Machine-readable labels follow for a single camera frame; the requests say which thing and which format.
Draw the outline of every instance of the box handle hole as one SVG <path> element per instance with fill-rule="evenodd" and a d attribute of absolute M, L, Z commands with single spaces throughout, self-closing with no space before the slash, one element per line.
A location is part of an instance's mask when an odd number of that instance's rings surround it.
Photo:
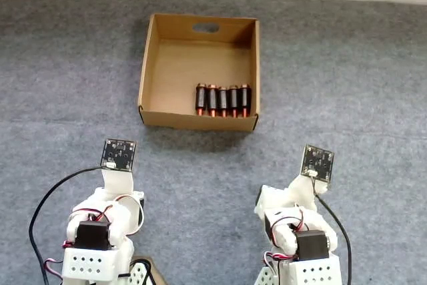
<path fill-rule="evenodd" d="M 217 33 L 220 30 L 220 25 L 217 23 L 195 23 L 193 31 L 196 33 Z"/>

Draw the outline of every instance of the cardboard tray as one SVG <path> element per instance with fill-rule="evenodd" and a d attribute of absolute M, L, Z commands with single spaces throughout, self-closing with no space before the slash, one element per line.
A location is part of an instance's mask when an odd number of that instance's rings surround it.
<path fill-rule="evenodd" d="M 252 131 L 260 114 L 260 27 L 256 19 L 154 14 L 151 16 L 138 109 L 145 125 L 179 129 Z M 248 83 L 247 118 L 198 116 L 195 87 Z"/>

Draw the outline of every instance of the black circuit board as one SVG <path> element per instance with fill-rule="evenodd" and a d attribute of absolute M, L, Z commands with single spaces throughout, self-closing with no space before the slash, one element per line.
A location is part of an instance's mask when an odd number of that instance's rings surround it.
<path fill-rule="evenodd" d="M 301 175 L 329 183 L 332 176 L 334 153 L 306 145 L 301 164 Z"/>
<path fill-rule="evenodd" d="M 101 158 L 101 166 L 106 162 L 115 163 L 116 170 L 130 172 L 135 155 L 136 141 L 107 139 Z"/>

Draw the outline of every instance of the black cable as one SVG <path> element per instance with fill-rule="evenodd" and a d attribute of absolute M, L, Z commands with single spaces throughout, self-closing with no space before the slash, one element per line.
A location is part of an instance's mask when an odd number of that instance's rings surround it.
<path fill-rule="evenodd" d="M 138 258 L 138 259 L 133 260 L 131 262 L 130 267 L 132 268 L 132 266 L 134 266 L 136 263 L 142 263 L 142 264 L 144 264 L 145 269 L 147 270 L 147 274 L 145 274 L 145 277 L 144 277 L 141 285 L 146 285 L 148 278 L 150 278 L 151 283 L 153 285 L 156 285 L 154 277 L 153 277 L 153 274 L 151 273 L 151 262 L 149 260 L 146 260 L 145 258 Z"/>
<path fill-rule="evenodd" d="M 280 285 L 280 261 L 278 262 L 278 278 L 279 278 L 279 284 Z"/>
<path fill-rule="evenodd" d="M 45 285 L 49 285 L 49 280 L 47 279 L 47 273 L 46 273 L 46 269 L 44 267 L 44 261 L 43 258 L 41 257 L 39 248 L 37 247 L 35 240 L 34 240 L 34 235 L 33 235 L 33 228 L 34 228 L 34 223 L 35 223 L 35 219 L 37 218 L 37 215 L 39 215 L 40 209 L 43 206 L 43 204 L 46 202 L 46 200 L 48 199 L 48 197 L 63 183 L 65 183 L 67 180 L 73 178 L 74 176 L 77 176 L 79 174 L 85 173 L 85 172 L 90 172 L 92 170 L 100 170 L 102 167 L 92 167 L 92 168 L 87 168 L 85 170 L 79 170 L 78 172 L 75 172 L 74 174 L 71 174 L 65 178 L 63 178 L 62 180 L 60 180 L 59 182 L 57 182 L 41 199 L 39 205 L 37 206 L 37 208 L 34 211 L 33 217 L 29 223 L 29 227 L 28 227 L 28 236 L 29 236 L 29 241 L 31 242 L 31 246 L 33 247 L 33 250 L 35 252 L 35 255 L 37 256 L 37 260 L 39 261 L 39 265 L 40 265 L 40 269 L 41 269 L 41 274 L 43 276 L 43 281 L 45 283 Z"/>
<path fill-rule="evenodd" d="M 335 222 L 337 223 L 338 227 L 341 229 L 341 232 L 344 236 L 344 238 L 346 239 L 346 243 L 347 243 L 347 254 L 348 254 L 348 273 L 347 273 L 347 285 L 351 285 L 352 283 L 352 246 L 350 245 L 350 239 L 348 238 L 346 229 L 344 228 L 344 226 L 341 224 L 340 220 L 338 219 L 338 217 L 335 215 L 335 213 L 330 209 L 330 207 L 325 203 L 325 201 L 323 199 L 321 199 L 319 197 L 319 195 L 317 195 L 316 193 L 314 194 L 315 197 L 319 200 L 319 202 L 323 205 L 323 207 L 325 207 L 325 209 L 329 212 L 329 214 L 332 216 L 332 218 L 335 220 Z"/>

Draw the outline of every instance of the gray carpet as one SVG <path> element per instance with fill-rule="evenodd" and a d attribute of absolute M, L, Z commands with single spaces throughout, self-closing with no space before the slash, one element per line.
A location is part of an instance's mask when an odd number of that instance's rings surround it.
<path fill-rule="evenodd" d="M 252 212 L 258 188 L 287 186 L 305 143 L 336 152 L 324 198 L 352 240 L 353 284 L 427 283 L 427 7 L 320 0 L 0 4 L 0 284 L 42 284 L 27 238 L 30 217 L 57 180 L 99 163 L 106 137 L 139 142 L 134 178 L 147 195 L 146 222 L 133 241 L 171 285 L 253 284 L 268 248 Z M 254 133 L 141 124 L 135 101 L 153 12 L 261 21 L 262 114 Z M 36 225 L 44 257 L 62 257 L 70 209 L 100 185 L 101 173 L 90 173 L 49 199 Z"/>

